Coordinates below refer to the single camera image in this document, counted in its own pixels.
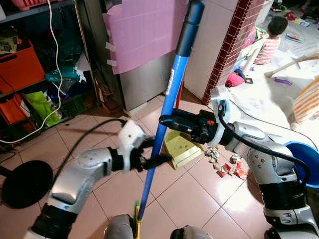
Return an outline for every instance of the red basket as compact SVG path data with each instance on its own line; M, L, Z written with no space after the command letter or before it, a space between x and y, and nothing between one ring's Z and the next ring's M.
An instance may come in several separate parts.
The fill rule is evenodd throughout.
M32 6L41 5L44 3L47 3L47 0L11 0L11 2L16 5L20 11L26 11L29 10Z
M44 79L44 70L30 47L0 57L0 91L10 93Z

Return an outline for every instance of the white tile wall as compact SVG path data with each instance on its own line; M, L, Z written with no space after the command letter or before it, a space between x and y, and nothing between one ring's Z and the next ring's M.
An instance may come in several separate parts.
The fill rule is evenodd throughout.
M202 98L238 0L208 0L192 55L186 69L185 87Z

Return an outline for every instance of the round black stand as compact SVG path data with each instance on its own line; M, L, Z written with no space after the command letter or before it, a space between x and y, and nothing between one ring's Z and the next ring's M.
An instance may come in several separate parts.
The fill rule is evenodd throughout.
M51 187L53 171L46 162L30 161L9 172L2 186L2 201L11 208L31 206Z

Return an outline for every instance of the blue pole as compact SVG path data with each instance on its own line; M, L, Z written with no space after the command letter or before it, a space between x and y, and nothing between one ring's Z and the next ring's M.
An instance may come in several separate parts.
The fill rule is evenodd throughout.
M166 96L164 100L164 105L161 111L162 115L171 115L174 107L174 103L181 85L186 65L194 44L196 34L199 28L199 24L204 12L204 2L203 0L191 0L188 5L187 13L184 19L183 28L181 30L177 48L176 55L171 69L170 78L168 82L168 87L166 91ZM153 146L151 157L160 154L161 146L164 141L166 133L166 126L159 124L155 135L155 143ZM144 190L141 199L141 205L138 215L138 220L143 219L143 214L145 211L146 203L149 197L150 188L152 185L153 177L155 173L155 168L148 170L146 175Z
M163 105L163 108L162 108L162 111L160 114L161 116L162 115L171 115L171 113L173 111L175 99L177 97L177 93L179 91L179 87L180 87L180 84L182 82L182 79L183 79L183 76L185 73L188 59L189 59L189 57L175 55L175 60L174 60L173 68L171 70L171 75L170 75L168 88L167 88L167 92L166 92L166 96L165 96L165 100L164 100L164 105ZM156 131L156 135L155 135L155 143L153 146L151 158L160 154L160 150L161 150L161 147L162 147L162 144L164 141L165 133L166 133L166 126L159 124L158 129ZM145 210L147 200L149 197L154 173L155 173L155 168L151 168L148 170L148 173L146 175L146 180L145 180L145 185L144 185L144 191L142 194L138 220L141 220L143 218L143 214L144 214L144 210Z

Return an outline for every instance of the blue container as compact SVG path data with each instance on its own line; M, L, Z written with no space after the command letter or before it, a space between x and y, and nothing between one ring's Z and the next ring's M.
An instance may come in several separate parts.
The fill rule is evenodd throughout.
M291 141L285 143L285 146L291 151L293 156L303 161L310 170L310 178L307 186L319 188L319 152L305 143ZM305 172L303 168L296 164L300 178L304 179Z

